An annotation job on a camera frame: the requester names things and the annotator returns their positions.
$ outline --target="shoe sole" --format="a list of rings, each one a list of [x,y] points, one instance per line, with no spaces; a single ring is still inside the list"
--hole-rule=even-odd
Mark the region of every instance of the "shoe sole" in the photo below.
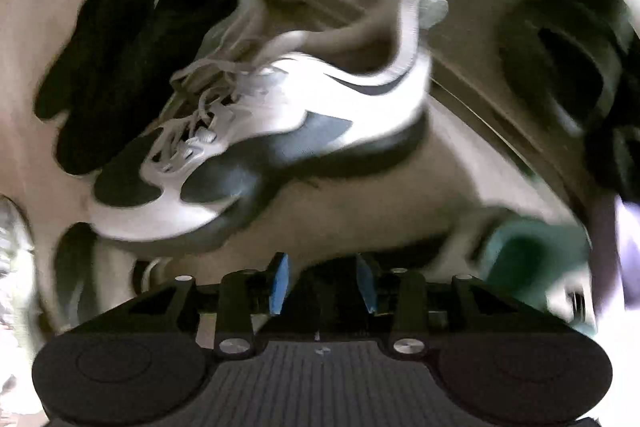
[[[424,112],[417,121],[392,136],[357,145],[321,158],[306,160],[277,177],[263,179],[242,193],[238,201],[206,225],[177,237],[156,241],[120,241],[106,239],[116,248],[129,251],[140,259],[180,257],[217,250],[231,235],[245,229],[293,179],[353,178],[387,171],[409,158],[427,134],[428,118]]]

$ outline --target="black sneaker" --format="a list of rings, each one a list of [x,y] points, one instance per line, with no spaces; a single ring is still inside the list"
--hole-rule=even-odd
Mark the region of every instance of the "black sneaker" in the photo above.
[[[119,57],[97,68],[58,136],[56,159],[69,174],[105,165],[158,117],[173,89],[174,71],[195,57],[207,31],[238,0],[155,0],[138,35]]]
[[[34,113],[49,120],[81,99],[78,90],[133,39],[155,0],[85,0],[76,29],[40,84]]]

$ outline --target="blue plastic part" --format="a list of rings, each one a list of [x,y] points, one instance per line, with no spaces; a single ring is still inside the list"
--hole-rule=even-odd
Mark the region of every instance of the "blue plastic part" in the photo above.
[[[378,311],[378,293],[376,292],[376,284],[373,280],[373,274],[369,265],[364,261],[361,255],[356,257],[356,281],[358,282],[358,290],[364,300],[367,311],[370,314]]]
[[[273,286],[271,287],[271,295],[269,295],[269,313],[271,315],[280,315],[284,298],[287,296],[289,288],[289,256],[284,254],[280,266],[273,278]]]

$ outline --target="white sneaker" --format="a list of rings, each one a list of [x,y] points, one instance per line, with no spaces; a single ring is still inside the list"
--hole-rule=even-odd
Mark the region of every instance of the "white sneaker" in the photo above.
[[[280,35],[248,71],[217,62],[233,89],[211,87],[192,116],[112,160],[94,184],[92,227],[139,257],[202,253],[292,178],[401,162],[425,133],[431,57],[419,30],[445,13],[445,0],[385,0],[346,28]]]
[[[31,382],[42,345],[37,311],[31,234],[13,201],[0,196],[0,425],[42,410]]]

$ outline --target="metal screw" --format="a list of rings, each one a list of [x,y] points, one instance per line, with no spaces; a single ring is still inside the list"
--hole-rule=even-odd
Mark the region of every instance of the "metal screw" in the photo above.
[[[424,342],[419,339],[400,339],[394,342],[394,349],[402,355],[417,355],[424,351]]]
[[[218,347],[227,355],[239,355],[248,351],[251,345],[244,339],[225,339],[218,344]]]

